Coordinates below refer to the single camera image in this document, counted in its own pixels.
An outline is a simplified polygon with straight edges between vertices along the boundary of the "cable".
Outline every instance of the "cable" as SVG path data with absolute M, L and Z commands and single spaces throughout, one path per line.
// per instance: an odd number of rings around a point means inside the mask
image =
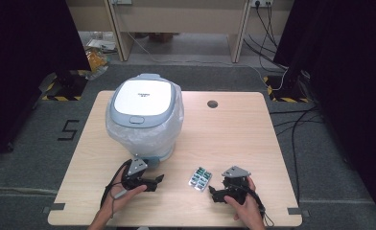
M 122 181 L 113 184 L 113 187 L 120 187 L 119 184 L 122 184 Z M 111 193 L 111 189 L 110 189 L 110 191 L 109 191 L 109 194 L 110 194 L 110 197 L 112 198 L 112 203 L 111 203 L 111 205 L 112 205 L 112 207 L 111 207 L 112 213 L 111 213 L 110 218 L 113 219 L 113 215 L 114 215 L 114 201 L 117 200 L 117 199 L 120 199 L 120 198 L 122 198 L 122 197 L 121 197 L 121 196 L 119 196 L 119 197 L 115 197 L 115 196 Z
M 317 122 L 317 121 L 300 121 L 300 122 L 302 122 L 301 124 L 297 124 L 297 126 L 301 126 L 301 125 L 303 125 L 304 123 L 317 123 L 317 124 L 323 124 L 323 122 Z M 280 131 L 280 132 L 278 132 L 277 134 L 275 134 L 276 136 L 278 136 L 278 135 L 280 135 L 280 134 L 283 134 L 284 132 L 286 132 L 286 131 L 288 131 L 288 130 L 290 130 L 290 129 L 292 129 L 293 127 L 292 126 L 290 126 L 290 127 L 287 127 L 287 128 L 285 128 L 284 130 L 282 130 L 282 131 Z
M 271 37 L 269 30 L 266 28 L 266 25 L 265 25 L 265 23 L 264 23 L 264 21 L 263 21 L 263 18 L 262 18 L 262 16 L 261 16 L 260 13 L 259 13 L 259 8 L 258 8 L 258 7 L 256 7 L 256 12 L 257 12 L 257 15 L 258 15 L 259 18 L 260 18 L 260 21 L 262 22 L 263 28 L 265 29 L 265 31 L 266 31 L 266 33 L 267 33 L 267 37 L 268 37 L 269 40 L 272 42 L 272 44 L 275 46 L 275 48 L 277 48 L 277 44 L 275 43 L 274 39 Z
M 257 43 L 257 41 L 255 41 L 255 40 L 253 39 L 253 37 L 251 37 L 250 34 L 248 35 L 248 37 L 250 37 L 250 40 L 253 41 L 257 46 L 262 47 L 259 43 Z M 275 54 L 275 51 L 273 51 L 273 50 L 271 50 L 271 49 L 268 49 L 268 48 L 266 48 L 266 47 L 262 47 L 262 48 L 263 48 L 263 50 L 267 50 L 267 51 L 270 51 L 270 52 L 272 52 L 273 54 Z
M 274 41 L 273 43 L 277 46 L 277 43 L 275 42 L 274 34 L 272 33 L 272 23 L 271 23 L 271 18 L 272 18 L 272 6 L 270 2 L 267 3 L 267 10 L 269 13 L 269 26 L 270 26 L 270 31 L 271 31 L 271 38 Z
M 259 55 L 259 58 L 260 58 L 260 57 L 263 57 L 264 59 L 266 59 L 267 61 L 271 62 L 271 64 L 277 66 L 278 68 L 280 68 L 280 69 L 282 69 L 282 70 L 286 70 L 286 68 L 283 67 L 282 65 L 277 64 L 277 63 L 274 63 L 274 61 L 272 61 L 269 57 L 263 55 L 261 52 L 259 52 L 259 51 L 257 51 L 256 49 L 254 49 L 254 47 L 252 47 L 251 45 L 249 45 L 245 39 L 243 39 L 243 41 L 244 41 L 244 43 L 247 45 L 247 47 L 248 47 L 252 52 L 254 52 L 254 53 L 256 53 L 257 55 Z M 275 73 L 280 73 L 280 74 L 283 73 L 283 72 L 277 72 L 277 71 L 271 71 L 271 70 L 265 69 L 265 68 L 263 67 L 263 65 L 261 64 L 261 62 L 260 62 L 260 65 L 261 65 L 262 68 L 263 68 L 264 70 L 266 70 L 266 71 L 269 71 L 269 72 L 275 72 Z
M 266 224 L 268 227 L 273 227 L 273 226 L 274 226 L 274 221 L 272 221 L 272 219 L 267 215 L 267 213 L 266 213 L 266 209 L 265 209 L 264 205 L 262 204 L 262 200 L 260 199 L 259 195 L 256 194 L 255 191 L 252 191 L 249 187 L 247 187 L 247 188 L 243 188 L 243 187 L 241 187 L 241 186 L 236 186 L 236 185 L 233 185 L 233 184 L 230 184 L 230 186 L 235 187 L 235 188 L 237 188 L 237 189 L 240 189 L 240 190 L 246 192 L 246 193 L 247 193 L 248 195 L 250 195 L 252 198 L 254 198 L 254 199 L 256 200 L 257 204 L 259 205 L 259 208 L 262 208 L 263 210 L 265 210 L 265 211 L 264 211 L 265 216 L 264 216 L 264 218 L 263 218 L 265 224 Z
M 299 122 L 302 123 L 302 124 L 307 123 L 307 122 L 322 124 L 323 122 L 311 121 L 312 119 L 316 118 L 317 116 L 319 116 L 319 114 L 316 115 L 316 116 L 314 116 L 314 117 L 311 117 L 311 118 L 308 119 L 308 120 L 303 120 L 303 121 L 299 121 Z M 273 127 L 281 127 L 281 126 L 283 126 L 283 125 L 290 124 L 290 123 L 294 123 L 294 122 L 296 122 L 296 121 L 284 122 L 284 123 L 280 123 L 280 124 L 274 125 Z
M 297 163 L 296 163 L 296 154 L 295 154 L 295 143 L 294 143 L 294 133 L 295 133 L 295 128 L 298 124 L 298 122 L 310 111 L 312 111 L 313 109 L 315 109 L 316 106 L 308 109 L 307 111 L 305 111 L 304 113 L 302 113 L 302 115 L 298 118 L 298 120 L 294 123 L 294 126 L 293 126 L 293 132 L 292 132 L 292 139 L 291 139 L 291 142 L 292 142 L 292 146 L 293 146 L 293 157 L 294 157 L 294 172 L 295 172 L 295 182 L 296 182 L 296 203 L 298 204 L 299 206 L 299 197 L 300 197 L 300 191 L 299 191 L 299 176 L 298 176 L 298 166 L 297 166 Z
M 306 111 L 314 111 L 317 110 L 317 108 L 311 110 L 312 108 L 306 109 L 306 110 L 291 110 L 291 111 L 275 111 L 275 112 L 270 112 L 269 114 L 284 114 L 284 113 L 301 113 L 301 112 L 306 112 Z

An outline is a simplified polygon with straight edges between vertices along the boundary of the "plastic bag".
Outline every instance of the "plastic bag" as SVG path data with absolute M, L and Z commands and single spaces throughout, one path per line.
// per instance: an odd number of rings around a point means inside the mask
M 79 74 L 92 81 L 101 76 L 107 70 L 108 58 L 97 49 L 86 51 L 86 57 L 91 71 L 80 70 Z
M 120 126 L 110 118 L 109 99 L 106 108 L 106 130 L 111 138 L 120 142 L 132 155 L 142 158 L 166 160 L 174 151 L 174 145 L 184 120 L 181 88 L 171 82 L 176 90 L 175 106 L 168 120 L 159 126 L 133 128 Z

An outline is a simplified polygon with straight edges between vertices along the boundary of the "human hand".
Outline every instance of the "human hand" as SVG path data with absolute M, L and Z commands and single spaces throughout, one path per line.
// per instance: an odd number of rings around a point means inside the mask
M 118 194 L 125 190 L 121 183 L 124 169 L 125 168 L 120 170 L 116 175 L 116 178 L 113 181 L 113 187 L 110 189 L 109 193 L 107 193 L 101 209 L 96 214 L 92 223 L 88 227 L 88 230 L 104 229 L 106 223 L 112 218 L 114 213 L 120 211 L 134 196 L 147 189 L 146 185 L 140 185 L 139 187 L 126 191 L 123 195 L 117 197 Z
M 256 186 L 253 180 L 248 176 L 248 187 L 252 190 L 256 190 Z M 234 198 L 226 195 L 224 201 L 230 204 L 235 210 L 236 214 L 233 219 L 240 219 L 251 230 L 263 230 L 266 229 L 263 224 L 262 216 L 260 215 L 259 205 L 256 200 L 249 194 L 246 195 L 245 203 L 239 204 Z

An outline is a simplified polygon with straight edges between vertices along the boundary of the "wooden table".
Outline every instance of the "wooden table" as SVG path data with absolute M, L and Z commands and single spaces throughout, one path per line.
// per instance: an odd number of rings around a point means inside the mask
M 53 225 L 88 225 L 99 210 L 105 186 L 131 155 L 106 133 L 106 105 L 112 91 L 100 92 L 90 112 L 81 139 L 62 181 L 52 210 Z M 210 185 L 223 189 L 222 173 L 236 165 L 252 173 L 257 193 L 275 226 L 297 226 L 301 215 L 293 188 L 260 93 L 182 92 L 185 119 L 172 156 L 144 177 L 165 174 L 154 193 L 135 197 L 108 225 L 234 227 L 234 210 L 214 203 L 208 189 L 203 193 L 188 185 L 192 173 L 204 167 L 213 173 Z M 208 101 L 218 107 L 208 107 Z

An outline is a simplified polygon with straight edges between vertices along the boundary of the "medicine blister pack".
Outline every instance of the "medicine blister pack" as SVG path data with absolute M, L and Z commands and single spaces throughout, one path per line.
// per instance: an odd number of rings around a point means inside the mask
M 208 172 L 203 167 L 199 167 L 191 176 L 188 184 L 194 187 L 196 190 L 203 191 L 209 183 L 212 177 L 212 173 Z

